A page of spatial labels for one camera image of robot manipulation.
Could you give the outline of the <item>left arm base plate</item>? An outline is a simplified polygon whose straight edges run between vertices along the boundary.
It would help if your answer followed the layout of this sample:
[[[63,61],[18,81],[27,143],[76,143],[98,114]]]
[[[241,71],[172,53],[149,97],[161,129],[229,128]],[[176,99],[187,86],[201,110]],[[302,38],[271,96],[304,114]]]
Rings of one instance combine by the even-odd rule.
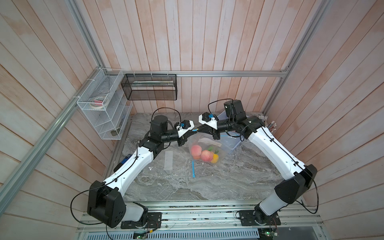
[[[144,229],[159,229],[162,224],[162,213],[144,213],[141,219],[137,222],[134,221],[122,221],[121,229],[133,229],[133,230],[144,230]]]

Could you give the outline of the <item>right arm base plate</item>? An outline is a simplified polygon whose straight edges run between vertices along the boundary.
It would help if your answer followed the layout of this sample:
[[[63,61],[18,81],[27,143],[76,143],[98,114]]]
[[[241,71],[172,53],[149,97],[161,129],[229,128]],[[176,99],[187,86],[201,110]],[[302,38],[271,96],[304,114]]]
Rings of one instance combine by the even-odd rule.
[[[266,216],[263,212],[255,210],[237,211],[236,218],[241,221],[243,227],[250,226],[280,226],[281,221],[277,213],[271,216]]]

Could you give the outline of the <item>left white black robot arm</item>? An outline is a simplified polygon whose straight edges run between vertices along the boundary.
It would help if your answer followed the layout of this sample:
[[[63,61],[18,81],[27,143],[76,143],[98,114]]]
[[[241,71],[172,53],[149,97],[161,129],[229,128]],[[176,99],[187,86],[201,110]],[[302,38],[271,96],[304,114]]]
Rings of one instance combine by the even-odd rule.
[[[183,145],[186,133],[191,133],[194,127],[193,121],[184,120],[172,126],[166,116],[155,116],[151,120],[150,130],[128,160],[103,182],[95,181],[90,186],[88,215],[110,228],[120,222],[145,227],[148,222],[147,207],[138,203],[127,204],[123,196],[138,174],[165,149],[165,143]]]

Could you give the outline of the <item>pink toy peach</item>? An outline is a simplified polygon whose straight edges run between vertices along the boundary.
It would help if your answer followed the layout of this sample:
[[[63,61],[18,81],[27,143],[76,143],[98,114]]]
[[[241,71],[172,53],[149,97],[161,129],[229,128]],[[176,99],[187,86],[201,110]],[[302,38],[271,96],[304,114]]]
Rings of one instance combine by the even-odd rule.
[[[211,162],[212,160],[212,157],[213,157],[213,152],[211,151],[208,151],[208,150],[204,150],[202,151],[201,155],[200,155],[200,159],[203,161],[203,162]]]

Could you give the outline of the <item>clear zip-top bag blue zipper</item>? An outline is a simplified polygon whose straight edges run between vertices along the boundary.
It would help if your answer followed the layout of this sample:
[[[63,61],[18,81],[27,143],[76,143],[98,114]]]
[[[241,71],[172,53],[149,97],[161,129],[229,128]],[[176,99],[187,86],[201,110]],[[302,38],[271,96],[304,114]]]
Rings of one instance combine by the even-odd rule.
[[[222,139],[214,140],[209,134],[194,132],[188,138],[189,155],[193,162],[204,166],[217,166],[229,156],[231,149]]]

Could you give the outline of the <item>pink peach basket front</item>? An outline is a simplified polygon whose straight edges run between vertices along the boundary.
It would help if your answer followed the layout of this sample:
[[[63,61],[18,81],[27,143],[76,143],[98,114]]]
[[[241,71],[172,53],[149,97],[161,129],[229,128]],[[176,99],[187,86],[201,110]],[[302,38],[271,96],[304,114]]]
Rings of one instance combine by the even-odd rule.
[[[190,149],[190,153],[195,160],[199,160],[202,154],[202,147],[199,145],[193,145]]]

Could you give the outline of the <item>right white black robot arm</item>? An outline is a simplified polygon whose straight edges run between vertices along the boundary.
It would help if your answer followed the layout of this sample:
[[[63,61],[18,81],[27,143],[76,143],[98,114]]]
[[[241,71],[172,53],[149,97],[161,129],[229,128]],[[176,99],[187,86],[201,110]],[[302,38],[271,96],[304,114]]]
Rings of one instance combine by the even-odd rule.
[[[254,218],[260,225],[282,208],[295,203],[313,184],[318,172],[314,165],[305,165],[291,154],[270,132],[265,122],[257,116],[248,117],[240,100],[227,99],[227,118],[219,120],[210,111],[199,116],[199,133],[219,139],[221,133],[235,131],[238,138],[249,140],[274,164],[282,178],[274,191],[255,206]]]

